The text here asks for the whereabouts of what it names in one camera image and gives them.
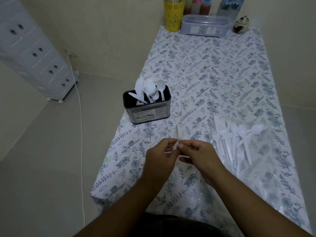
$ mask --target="white cable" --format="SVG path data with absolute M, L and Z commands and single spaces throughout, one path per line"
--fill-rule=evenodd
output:
M 86 217 L 85 217 L 85 214 L 84 214 L 84 204 L 83 204 L 83 178 L 82 178 L 83 133 L 82 133 L 82 110 L 81 110 L 81 100 L 80 100 L 79 91 L 78 91 L 78 88 L 77 88 L 77 85 L 76 85 L 76 80 L 75 80 L 74 72 L 73 72 L 73 70 L 72 70 L 71 63 L 70 63 L 70 61 L 69 61 L 69 54 L 67 55 L 67 60 L 68 60 L 68 63 L 69 63 L 69 65 L 70 65 L 70 69 L 71 69 L 71 72 L 72 72 L 72 77 L 74 78 L 75 87 L 76 87 L 76 90 L 77 90 L 77 93 L 78 93 L 78 97 L 79 97 L 80 118 L 81 118 L 81 194 L 82 194 L 82 213 L 83 213 L 83 225 L 86 226 Z

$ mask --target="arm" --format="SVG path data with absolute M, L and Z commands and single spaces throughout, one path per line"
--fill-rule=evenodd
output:
M 182 140 L 178 148 L 189 158 L 180 161 L 194 164 L 206 183 L 211 185 L 231 216 L 247 237 L 311 237 L 309 233 L 276 211 L 221 163 L 210 143 Z
M 77 233 L 82 236 L 127 236 L 169 178 L 180 151 L 177 139 L 163 139 L 146 153 L 142 177 L 108 210 Z

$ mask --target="cutlery holder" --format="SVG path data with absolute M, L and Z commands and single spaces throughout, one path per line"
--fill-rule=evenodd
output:
M 171 94 L 168 86 L 166 86 L 163 91 L 165 96 L 164 101 L 161 100 L 161 94 L 159 92 L 159 99 L 155 103 L 149 103 L 147 96 L 144 95 L 144 100 L 148 102 L 148 104 L 144 105 L 136 105 L 137 100 L 129 95 L 129 92 L 136 94 L 135 90 L 124 92 L 123 103 L 133 124 L 161 120 L 170 116 Z

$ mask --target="tablecloth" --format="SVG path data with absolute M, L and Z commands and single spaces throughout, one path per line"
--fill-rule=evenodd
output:
M 134 125 L 124 112 L 91 195 L 116 202 L 140 178 L 146 151 L 163 138 L 175 137 L 175 126 L 187 139 L 209 140 L 210 113 L 275 130 L 274 160 L 282 187 L 284 214 L 310 232 L 282 112 L 261 33 L 230 33 L 219 39 L 168 32 L 161 26 L 141 75 L 163 79 L 172 94 L 168 119 Z M 241 235 L 233 220 L 214 216 L 208 206 L 225 212 L 199 171 L 176 162 L 170 178 L 147 212 L 171 214 L 215 224 Z

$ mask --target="plastic bag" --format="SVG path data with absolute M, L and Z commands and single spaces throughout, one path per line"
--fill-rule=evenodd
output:
M 224 116 L 219 115 L 211 115 L 210 121 L 210 142 L 214 146 L 217 154 L 219 155 L 219 148 L 221 146 L 226 145 L 223 136 L 221 135 L 220 144 L 216 143 L 215 138 L 213 136 L 214 129 L 216 128 L 216 120 L 220 118 L 223 123 L 226 124 L 227 128 L 229 129 L 230 126 L 236 125 L 239 127 L 240 125 L 243 126 L 247 131 L 252 129 L 256 129 L 258 124 L 255 123 L 245 123 L 242 121 L 238 121 L 236 119 L 227 118 Z M 219 155 L 220 160 L 222 161 L 223 165 L 232 173 L 234 174 L 239 180 L 241 180 L 244 184 L 246 184 L 250 189 L 252 189 L 258 196 L 260 196 L 263 200 L 269 203 L 274 209 L 283 213 L 282 203 L 281 203 L 281 187 L 278 182 L 277 178 L 277 169 L 276 165 L 273 161 L 273 139 L 274 139 L 274 130 L 269 128 L 267 125 L 260 124 L 260 132 L 256 134 L 250 135 L 248 139 L 247 146 L 249 147 L 249 153 L 251 157 L 251 164 L 247 160 L 247 153 L 244 151 L 245 158 L 238 163 L 232 163 L 231 157 L 229 156 L 228 151 L 224 151 L 223 155 Z M 240 136 L 237 137 L 238 143 L 242 143 L 243 140 Z M 239 147 L 245 149 L 245 145 L 242 144 Z M 240 171 L 237 175 L 237 168 L 236 166 L 240 166 Z

